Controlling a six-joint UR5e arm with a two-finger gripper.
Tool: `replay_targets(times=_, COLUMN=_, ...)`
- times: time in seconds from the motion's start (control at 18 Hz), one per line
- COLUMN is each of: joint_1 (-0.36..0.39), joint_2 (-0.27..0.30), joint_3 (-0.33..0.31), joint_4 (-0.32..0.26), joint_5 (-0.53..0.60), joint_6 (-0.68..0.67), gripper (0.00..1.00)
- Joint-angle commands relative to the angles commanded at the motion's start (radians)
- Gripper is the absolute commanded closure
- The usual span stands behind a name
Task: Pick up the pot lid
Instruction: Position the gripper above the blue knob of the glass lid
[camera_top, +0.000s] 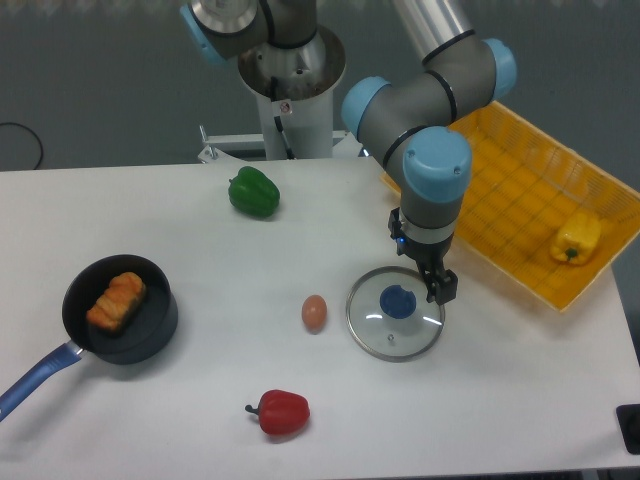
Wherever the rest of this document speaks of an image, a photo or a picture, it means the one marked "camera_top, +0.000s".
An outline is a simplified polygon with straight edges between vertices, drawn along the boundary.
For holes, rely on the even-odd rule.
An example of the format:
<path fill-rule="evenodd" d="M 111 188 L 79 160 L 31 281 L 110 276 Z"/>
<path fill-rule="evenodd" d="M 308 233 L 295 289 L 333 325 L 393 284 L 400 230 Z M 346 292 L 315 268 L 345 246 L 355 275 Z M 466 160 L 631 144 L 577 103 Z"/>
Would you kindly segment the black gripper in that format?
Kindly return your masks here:
<path fill-rule="evenodd" d="M 454 223 L 440 228 L 421 227 L 406 218 L 400 208 L 395 208 L 390 212 L 388 229 L 397 254 L 408 256 L 418 264 L 427 302 L 445 305 L 453 301 L 458 277 L 452 270 L 444 270 L 444 257 L 452 242 Z"/>

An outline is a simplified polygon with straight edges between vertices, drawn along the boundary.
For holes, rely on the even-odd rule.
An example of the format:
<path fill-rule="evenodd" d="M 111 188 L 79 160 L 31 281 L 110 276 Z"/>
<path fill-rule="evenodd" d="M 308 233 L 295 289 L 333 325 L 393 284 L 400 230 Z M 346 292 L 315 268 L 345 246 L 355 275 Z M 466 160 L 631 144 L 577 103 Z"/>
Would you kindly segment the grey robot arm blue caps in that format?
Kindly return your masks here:
<path fill-rule="evenodd" d="M 346 94 L 348 131 L 400 187 L 389 218 L 397 251 L 417 264 L 427 298 L 457 293 L 444 265 L 471 177 L 471 150 L 451 125 L 514 86 L 511 50 L 479 38 L 456 1 L 394 5 L 422 65 L 404 86 L 368 77 Z M 270 160 L 322 158 L 333 148 L 333 91 L 346 67 L 338 37 L 313 1 L 187 1 L 180 9 L 213 64 L 235 60 L 259 110 Z"/>

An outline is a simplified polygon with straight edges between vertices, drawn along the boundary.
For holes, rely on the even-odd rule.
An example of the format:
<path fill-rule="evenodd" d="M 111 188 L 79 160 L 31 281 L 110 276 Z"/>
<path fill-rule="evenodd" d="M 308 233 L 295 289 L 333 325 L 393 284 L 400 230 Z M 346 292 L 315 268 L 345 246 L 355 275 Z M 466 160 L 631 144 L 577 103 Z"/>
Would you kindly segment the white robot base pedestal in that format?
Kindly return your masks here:
<path fill-rule="evenodd" d="M 262 43 L 239 55 L 238 72 L 256 100 L 259 135 L 202 133 L 202 162 L 259 151 L 268 160 L 329 158 L 345 136 L 334 130 L 334 89 L 346 70 L 339 38 L 320 25 L 310 41 L 284 49 Z"/>

